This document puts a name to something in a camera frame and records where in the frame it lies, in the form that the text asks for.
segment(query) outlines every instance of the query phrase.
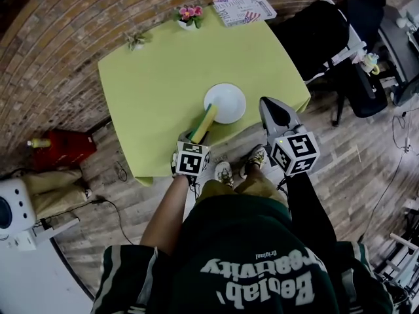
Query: shoe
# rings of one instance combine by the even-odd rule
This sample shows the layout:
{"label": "shoe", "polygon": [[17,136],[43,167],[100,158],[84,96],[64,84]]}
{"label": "shoe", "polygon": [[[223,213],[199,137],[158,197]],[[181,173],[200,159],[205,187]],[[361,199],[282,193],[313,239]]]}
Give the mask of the shoe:
{"label": "shoe", "polygon": [[233,171],[231,170],[230,163],[219,162],[217,166],[215,166],[214,177],[216,181],[233,188]]}
{"label": "shoe", "polygon": [[92,190],[87,188],[86,190],[84,190],[84,194],[86,194],[86,198],[90,198],[92,196]]}
{"label": "shoe", "polygon": [[262,146],[262,144],[257,145],[253,148],[253,150],[250,152],[249,157],[247,158],[245,164],[242,166],[242,168],[239,171],[239,174],[241,178],[246,179],[246,166],[251,164],[256,164],[259,166],[259,169],[263,167],[265,164],[265,160],[268,158],[268,154],[266,153],[266,150]]}

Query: table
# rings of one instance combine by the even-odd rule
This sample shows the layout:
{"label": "table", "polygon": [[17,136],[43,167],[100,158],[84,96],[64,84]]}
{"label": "table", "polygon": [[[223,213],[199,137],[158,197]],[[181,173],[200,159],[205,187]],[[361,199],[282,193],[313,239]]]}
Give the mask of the table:
{"label": "table", "polygon": [[386,45],[403,82],[410,82],[419,74],[419,60],[407,37],[407,30],[395,23],[400,18],[399,11],[391,6],[384,7],[384,17],[378,34]]}
{"label": "table", "polygon": [[187,31],[169,21],[148,31],[144,48],[124,45],[99,62],[100,79],[122,150],[133,176],[171,175],[179,134],[204,114],[204,96],[229,82],[244,93],[247,109],[233,124],[213,124],[211,145],[261,121],[259,98],[279,99],[303,111],[310,94],[293,62],[264,22],[226,28],[212,7],[201,29]]}

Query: white plate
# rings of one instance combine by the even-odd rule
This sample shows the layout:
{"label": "white plate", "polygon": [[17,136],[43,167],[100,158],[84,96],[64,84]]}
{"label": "white plate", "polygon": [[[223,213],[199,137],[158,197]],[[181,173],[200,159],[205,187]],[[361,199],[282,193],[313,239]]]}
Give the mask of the white plate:
{"label": "white plate", "polygon": [[230,124],[238,121],[246,111],[246,98],[233,84],[217,84],[212,86],[204,99],[204,109],[214,104],[218,108],[215,121],[223,124]]}

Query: flower pot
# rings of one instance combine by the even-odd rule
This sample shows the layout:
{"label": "flower pot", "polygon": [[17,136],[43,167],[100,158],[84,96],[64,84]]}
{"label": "flower pot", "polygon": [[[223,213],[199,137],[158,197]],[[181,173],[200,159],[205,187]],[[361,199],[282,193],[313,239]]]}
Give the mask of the flower pot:
{"label": "flower pot", "polygon": [[182,22],[180,20],[177,21],[177,24],[179,24],[183,29],[186,29],[186,30],[189,30],[189,31],[196,29],[195,22],[193,22],[189,27],[186,25],[185,22]]}

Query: white device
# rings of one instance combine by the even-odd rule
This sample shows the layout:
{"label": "white device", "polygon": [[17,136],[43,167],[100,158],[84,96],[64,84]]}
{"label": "white device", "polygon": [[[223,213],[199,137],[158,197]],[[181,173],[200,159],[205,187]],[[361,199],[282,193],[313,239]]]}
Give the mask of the white device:
{"label": "white device", "polygon": [[24,230],[23,232],[19,232],[13,235],[12,239],[10,239],[10,247],[16,247],[19,251],[36,250],[42,242],[47,241],[54,236],[66,231],[79,222],[80,220],[78,218],[74,218],[73,220],[57,228],[50,227],[46,230],[37,232],[36,235],[32,229]]}
{"label": "white device", "polygon": [[177,142],[176,173],[199,176],[210,162],[210,148],[188,142]]}
{"label": "white device", "polygon": [[294,109],[279,100],[262,97],[259,112],[272,147],[270,157],[283,172],[294,175],[311,170],[320,156],[319,147]]}
{"label": "white device", "polygon": [[35,211],[24,181],[19,178],[0,181],[0,234],[16,234],[35,223]]}

